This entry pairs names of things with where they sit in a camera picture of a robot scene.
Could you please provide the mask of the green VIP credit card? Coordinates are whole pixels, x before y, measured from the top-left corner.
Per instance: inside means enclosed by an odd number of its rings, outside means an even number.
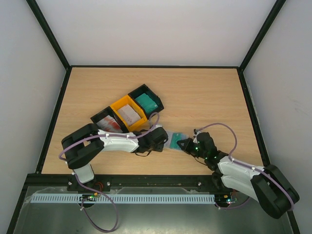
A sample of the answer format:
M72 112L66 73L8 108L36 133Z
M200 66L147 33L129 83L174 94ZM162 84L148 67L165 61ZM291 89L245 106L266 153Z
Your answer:
M183 133L173 133L172 134L172 138L171 138L171 142L169 144L169 148L170 149L175 149L175 150L181 150L176 142L178 140L184 140L184 139L187 139L187 138L188 138L188 135L186 135L186 134L183 134Z

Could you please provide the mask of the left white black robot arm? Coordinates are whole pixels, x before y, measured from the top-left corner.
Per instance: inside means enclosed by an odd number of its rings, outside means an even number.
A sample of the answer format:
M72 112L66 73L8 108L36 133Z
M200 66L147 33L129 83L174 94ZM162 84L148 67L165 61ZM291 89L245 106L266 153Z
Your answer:
M162 152L167 141L168 134L160 126L147 131L111 133L87 124L61 141L63 151L59 158L65 160L79 182L85 184L95 177L90 162L100 152L123 151L147 156L152 151Z

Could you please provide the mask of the beige card holder wallet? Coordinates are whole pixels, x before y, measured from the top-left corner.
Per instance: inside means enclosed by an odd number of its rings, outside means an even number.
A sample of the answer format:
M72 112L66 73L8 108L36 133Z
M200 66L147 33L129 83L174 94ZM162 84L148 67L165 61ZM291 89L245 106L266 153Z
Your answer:
M178 146L177 142L180 140L185 140L189 138L189 136L184 133L178 133L178 132L172 132L172 131L167 131L167 135L168 135L168 140L164 144L164 148L179 150L179 151L181 151L181 148Z

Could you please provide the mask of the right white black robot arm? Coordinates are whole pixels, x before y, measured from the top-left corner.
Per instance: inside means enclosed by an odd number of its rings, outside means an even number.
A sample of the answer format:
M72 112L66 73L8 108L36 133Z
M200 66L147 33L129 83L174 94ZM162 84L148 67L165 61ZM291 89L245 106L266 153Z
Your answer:
M254 166L218 150L209 133L177 141L182 151L202 158L213 172L213 187L239 191L259 203L272 218L278 219L292 210L300 200L298 192L274 165Z

